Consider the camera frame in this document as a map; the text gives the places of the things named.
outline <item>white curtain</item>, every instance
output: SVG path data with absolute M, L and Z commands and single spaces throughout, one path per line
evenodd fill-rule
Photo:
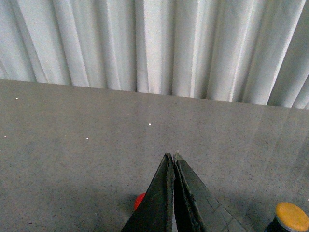
M 305 0 L 1 0 L 0 78 L 309 109 Z

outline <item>yellow cap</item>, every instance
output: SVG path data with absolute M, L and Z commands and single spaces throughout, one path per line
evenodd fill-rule
M 286 227 L 295 231 L 306 231 L 309 229 L 309 218 L 298 206 L 281 202 L 276 207 L 277 218 Z

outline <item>red object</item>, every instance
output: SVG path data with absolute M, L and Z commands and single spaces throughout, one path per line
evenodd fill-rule
M 138 196 L 134 202 L 134 210 L 137 209 L 137 207 L 140 205 L 140 203 L 142 202 L 142 200 L 144 199 L 146 193 L 142 193 L 140 196 Z

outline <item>speckled floor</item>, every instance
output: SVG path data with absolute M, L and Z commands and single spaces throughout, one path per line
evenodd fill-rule
M 309 111 L 8 80 L 0 108 L 0 231 L 120 231 L 176 150 L 248 231 L 309 213 Z

